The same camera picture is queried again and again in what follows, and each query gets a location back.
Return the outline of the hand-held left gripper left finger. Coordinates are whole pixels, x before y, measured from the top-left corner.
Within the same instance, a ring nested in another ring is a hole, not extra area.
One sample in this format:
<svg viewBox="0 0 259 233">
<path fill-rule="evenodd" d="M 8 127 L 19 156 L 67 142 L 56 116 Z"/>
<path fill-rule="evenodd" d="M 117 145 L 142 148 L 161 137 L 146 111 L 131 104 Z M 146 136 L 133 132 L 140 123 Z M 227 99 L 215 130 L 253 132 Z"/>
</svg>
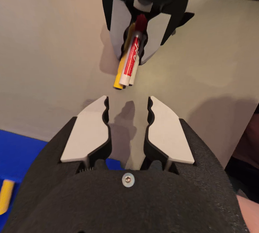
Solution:
<svg viewBox="0 0 259 233">
<path fill-rule="evenodd" d="M 109 99 L 102 96 L 85 107 L 76 121 L 60 161 L 95 163 L 107 159 L 112 151 L 109 122 Z"/>
</svg>

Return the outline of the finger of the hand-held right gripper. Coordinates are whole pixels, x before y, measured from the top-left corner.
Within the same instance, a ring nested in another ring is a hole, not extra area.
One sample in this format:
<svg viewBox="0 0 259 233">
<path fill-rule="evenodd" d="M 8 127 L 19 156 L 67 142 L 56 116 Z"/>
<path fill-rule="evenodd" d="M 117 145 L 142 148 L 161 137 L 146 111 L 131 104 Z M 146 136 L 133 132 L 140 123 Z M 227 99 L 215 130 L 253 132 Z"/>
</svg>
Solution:
<svg viewBox="0 0 259 233">
<path fill-rule="evenodd" d="M 117 59 L 121 57 L 124 45 L 124 32 L 131 22 L 131 13 L 122 0 L 113 0 L 110 26 L 110 39 Z"/>
<path fill-rule="evenodd" d="M 145 64 L 161 46 L 170 18 L 170 14 L 160 13 L 148 21 L 148 39 L 147 44 L 144 47 L 144 55 L 141 58 L 140 65 Z"/>
</svg>

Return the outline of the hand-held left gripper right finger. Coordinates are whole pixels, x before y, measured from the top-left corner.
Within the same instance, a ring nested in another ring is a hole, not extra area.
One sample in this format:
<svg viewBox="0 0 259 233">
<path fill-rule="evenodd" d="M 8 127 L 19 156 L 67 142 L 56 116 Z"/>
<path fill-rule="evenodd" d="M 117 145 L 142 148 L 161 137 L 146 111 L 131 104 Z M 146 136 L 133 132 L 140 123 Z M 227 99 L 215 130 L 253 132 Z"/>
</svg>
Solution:
<svg viewBox="0 0 259 233">
<path fill-rule="evenodd" d="M 148 98 L 144 154 L 150 160 L 195 163 L 178 115 L 154 96 Z"/>
</svg>

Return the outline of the red dry erase marker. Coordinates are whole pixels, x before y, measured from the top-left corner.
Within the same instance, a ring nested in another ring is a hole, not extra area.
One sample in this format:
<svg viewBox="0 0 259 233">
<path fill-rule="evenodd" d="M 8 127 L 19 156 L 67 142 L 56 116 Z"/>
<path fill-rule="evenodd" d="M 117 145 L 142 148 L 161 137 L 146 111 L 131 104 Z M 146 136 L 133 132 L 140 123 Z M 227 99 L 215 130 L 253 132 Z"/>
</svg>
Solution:
<svg viewBox="0 0 259 233">
<path fill-rule="evenodd" d="M 129 86 L 130 79 L 133 73 L 133 68 L 138 56 L 142 36 L 145 29 L 147 28 L 147 23 L 148 21 L 144 14 L 140 14 L 137 16 L 135 28 L 132 33 L 129 48 L 125 58 L 124 67 L 119 81 L 119 84 L 123 86 Z"/>
</svg>

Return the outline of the black dry erase marker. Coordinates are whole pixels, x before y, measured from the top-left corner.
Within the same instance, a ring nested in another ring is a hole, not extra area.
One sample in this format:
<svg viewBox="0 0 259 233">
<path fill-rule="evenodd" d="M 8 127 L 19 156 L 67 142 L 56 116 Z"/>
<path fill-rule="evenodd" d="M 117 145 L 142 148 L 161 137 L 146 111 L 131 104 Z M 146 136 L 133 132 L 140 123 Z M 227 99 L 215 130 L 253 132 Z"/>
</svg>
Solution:
<svg viewBox="0 0 259 233">
<path fill-rule="evenodd" d="M 138 66 L 139 66 L 139 63 L 140 63 L 140 57 L 142 55 L 143 48 L 144 48 L 144 42 L 145 42 L 146 39 L 147 39 L 147 36 L 144 34 L 142 36 L 142 40 L 141 40 L 141 44 L 140 44 L 140 49 L 138 51 L 138 55 L 137 55 L 135 63 L 134 63 L 134 67 L 133 67 L 133 71 L 132 71 L 132 74 L 131 74 L 129 86 L 132 86 L 134 84 L 135 77 L 136 77 L 136 74 L 137 74 L 137 69 L 138 69 Z"/>
</svg>

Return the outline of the yellow marker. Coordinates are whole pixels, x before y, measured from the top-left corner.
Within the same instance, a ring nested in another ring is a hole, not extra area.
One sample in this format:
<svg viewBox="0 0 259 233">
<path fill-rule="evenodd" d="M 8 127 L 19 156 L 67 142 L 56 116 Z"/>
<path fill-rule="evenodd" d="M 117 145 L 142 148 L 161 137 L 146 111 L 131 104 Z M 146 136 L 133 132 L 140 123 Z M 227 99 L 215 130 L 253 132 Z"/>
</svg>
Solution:
<svg viewBox="0 0 259 233">
<path fill-rule="evenodd" d="M 0 191 L 0 215 L 6 213 L 9 209 L 15 182 L 4 179 Z"/>
<path fill-rule="evenodd" d="M 121 56 L 121 59 L 120 59 L 117 75 L 116 75 L 114 85 L 113 85 L 113 88 L 115 88 L 117 90 L 122 90 L 123 87 L 124 87 L 124 85 L 121 85 L 119 83 L 119 81 L 120 81 L 121 75 L 123 73 L 123 68 L 124 68 L 124 63 L 125 63 L 125 59 L 126 59 L 127 52 L 128 52 L 128 47 L 129 47 L 130 40 L 131 40 L 131 37 L 132 37 L 132 34 L 133 34 L 134 30 L 135 30 L 135 22 L 133 22 L 125 32 L 126 37 L 125 37 L 125 41 L 124 41 L 124 46 L 122 48 L 123 49 L 122 56 Z"/>
</svg>

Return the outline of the blue plastic bin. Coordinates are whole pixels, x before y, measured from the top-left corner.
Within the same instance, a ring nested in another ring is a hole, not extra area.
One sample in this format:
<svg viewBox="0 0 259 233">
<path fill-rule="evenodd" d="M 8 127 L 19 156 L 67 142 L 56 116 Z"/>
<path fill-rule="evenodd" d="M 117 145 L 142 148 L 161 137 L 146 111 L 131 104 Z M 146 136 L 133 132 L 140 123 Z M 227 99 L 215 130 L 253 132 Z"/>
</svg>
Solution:
<svg viewBox="0 0 259 233">
<path fill-rule="evenodd" d="M 1 131 L 1 184 L 14 180 L 14 197 L 7 215 L 1 215 L 1 232 L 18 232 L 53 189 L 77 176 L 81 162 L 61 163 L 72 128 L 65 126 L 50 142 Z"/>
</svg>

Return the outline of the person's bare leg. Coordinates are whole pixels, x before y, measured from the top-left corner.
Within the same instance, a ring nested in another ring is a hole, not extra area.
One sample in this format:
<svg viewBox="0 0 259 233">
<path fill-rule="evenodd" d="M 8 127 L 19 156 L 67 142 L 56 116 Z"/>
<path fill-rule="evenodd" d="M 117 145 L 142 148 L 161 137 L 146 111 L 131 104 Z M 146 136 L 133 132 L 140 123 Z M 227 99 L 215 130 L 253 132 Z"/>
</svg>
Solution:
<svg viewBox="0 0 259 233">
<path fill-rule="evenodd" d="M 237 195 L 243 219 L 250 233 L 259 233 L 259 204 Z"/>
</svg>

